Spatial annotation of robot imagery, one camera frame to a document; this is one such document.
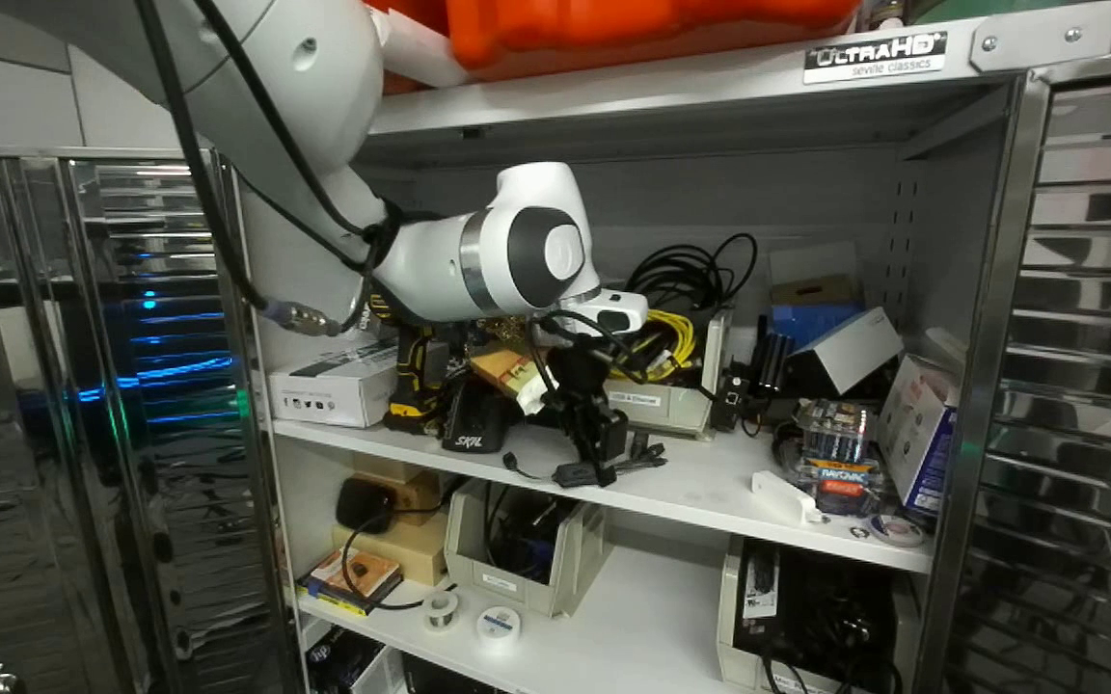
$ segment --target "cabinet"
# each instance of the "cabinet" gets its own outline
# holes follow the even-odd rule
[[[977,470],[1009,353],[1008,307],[1013,285],[1035,276],[1017,276],[1017,258],[1050,105],[1060,79],[1080,79],[1072,68],[1027,74],[1027,66],[1105,55],[1111,2],[903,30],[915,33],[946,50],[911,62],[911,74],[884,66],[815,74],[807,46],[783,46],[399,95],[380,106],[357,169],[399,206],[459,211],[491,201],[498,165],[563,156],[579,172],[605,276],[621,276],[631,258],[663,244],[714,245],[730,229],[753,229],[762,258],[792,245],[852,258],[866,299],[907,336],[937,327],[969,346],[963,425],[937,543],[888,548],[846,524],[802,524],[757,502],[748,475],[768,470],[772,454],[748,435],[668,438],[663,470],[624,475],[608,489],[555,489],[541,479],[565,462],[569,444],[527,429],[511,431],[509,449],[541,479],[396,431],[275,418],[291,576],[326,549],[336,486],[362,458],[549,489],[621,513],[621,548],[582,610],[560,619],[531,615],[509,655],[483,652],[468,619],[429,633],[417,612],[347,619],[297,601],[300,633],[343,625],[502,688],[731,688],[714,666],[718,556],[726,534],[757,534],[911,575],[934,570],[921,629],[928,652],[915,672],[915,688],[934,688],[963,556],[986,549],[972,534]],[[264,215],[246,201],[254,274],[275,291],[338,312],[356,282],[311,245],[264,236]],[[772,274],[774,265],[761,263],[757,290],[731,307],[736,358],[748,353],[748,323]],[[271,327],[257,346],[264,368],[320,350]]]

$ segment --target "shelf board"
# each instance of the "shelf board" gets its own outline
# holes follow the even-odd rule
[[[946,30],[946,66],[937,68],[921,66],[891,74],[871,68],[847,79],[807,77],[811,46],[846,46],[927,30]],[[984,74],[1098,57],[1105,50],[1111,50],[1111,2],[1069,2],[1041,12],[921,24],[907,30],[839,33],[821,41],[785,41],[785,46],[698,55],[644,66],[406,93],[380,101],[369,136],[705,106],[705,105],[857,93],[888,83],[954,83],[954,79],[977,79]]]
[[[698,524],[714,533],[792,543],[821,556],[839,556],[857,561],[928,570],[928,548],[891,548],[876,534],[857,534],[857,519],[811,524],[792,506],[748,494],[757,470],[774,470],[768,438],[748,435],[705,435],[705,438],[654,438],[668,448],[668,466],[624,470],[612,486],[560,489],[551,470],[576,458],[565,435],[551,429],[520,425],[509,431],[515,470],[502,466],[502,454],[453,454],[429,435],[406,435],[384,429],[326,429],[275,418],[275,435],[320,444],[336,449],[392,458],[410,466],[429,466],[439,475],[468,475],[483,480],[560,494],[605,510],[624,510],[639,516],[663,516],[676,524]]]
[[[349,615],[308,593],[297,601],[315,619],[511,694],[740,694],[718,679],[714,657],[718,566],[612,548],[569,615],[520,615],[520,639],[502,652],[484,652],[475,637],[484,605],[493,601],[462,593],[459,615],[434,633],[419,610]]]

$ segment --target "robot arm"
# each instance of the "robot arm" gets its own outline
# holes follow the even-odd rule
[[[375,282],[414,317],[439,323],[560,303],[592,323],[605,317],[618,330],[639,327],[644,299],[599,285],[585,206],[560,163],[504,169],[483,211],[424,224],[388,218],[388,206],[347,165],[380,95],[378,33],[357,0],[201,2],[152,0],[195,130],[288,224],[362,265],[369,263]],[[284,150],[257,93],[208,25],[208,8],[242,46],[300,156]],[[0,0],[0,12],[89,50],[140,93],[163,101],[134,0]],[[392,236],[369,240],[378,244],[369,245],[347,224],[357,229],[392,224]]]

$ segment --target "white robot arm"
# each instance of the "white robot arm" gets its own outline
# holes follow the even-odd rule
[[[639,327],[644,298],[599,285],[585,206],[563,163],[502,169],[498,197],[478,211],[388,218],[392,211],[347,165],[380,95],[378,33],[357,0],[146,2],[163,15],[195,130],[260,201],[362,263],[414,317],[475,321],[560,303],[608,330]],[[89,50],[163,101],[134,0],[0,0],[0,12]],[[217,33],[217,20],[235,33],[246,74]],[[260,110],[260,93],[288,130],[288,150]]]

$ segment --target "white shelf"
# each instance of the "white shelf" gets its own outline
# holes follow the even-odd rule
[[[928,74],[878,74],[847,79],[807,79],[811,46],[839,46],[884,39],[839,33],[824,41],[792,41],[762,50],[730,50],[676,62],[644,62],[618,68],[579,68],[555,77],[459,83],[433,93],[388,95],[369,136],[410,136],[444,128],[484,128],[525,120],[569,120],[569,114],[612,114],[612,110],[654,110],[654,106],[705,106],[772,95],[815,95],[884,83],[950,83],[977,79],[978,74],[1008,74],[1027,66],[1098,57],[1111,50],[1111,2],[1069,2],[1013,15],[984,15],[957,24],[927,24],[888,33],[946,30],[946,66]]]
[[[468,475],[484,479],[502,486],[520,489],[542,489],[560,498],[579,498],[605,510],[628,510],[644,516],[663,516],[676,524],[698,524],[714,533],[731,534],[757,534],[772,543],[811,548],[821,556],[846,556],[857,561],[896,566],[896,570],[928,570],[928,548],[891,548],[876,534],[852,534],[852,524],[807,524],[802,513],[792,513],[792,506],[774,506],[748,494],[748,479],[757,470],[772,470],[768,438],[748,435],[705,435],[705,438],[654,438],[668,448],[668,466],[651,470],[624,470],[612,486],[582,486],[582,489],[560,489],[551,470],[560,462],[576,458],[576,448],[565,435],[551,429],[511,429],[509,448],[520,462],[520,479],[502,466],[502,454],[453,454],[444,449],[429,435],[406,435],[384,429],[325,429],[325,425],[291,425],[275,418],[275,435],[303,438],[320,448],[338,448],[356,454],[392,458],[410,466],[429,466],[439,475]]]
[[[569,615],[525,615],[504,652],[475,639],[475,612],[491,601],[462,598],[444,633],[429,629],[419,610],[349,615],[315,598],[297,610],[515,694],[740,694],[718,679],[714,657],[718,566],[612,548]]]

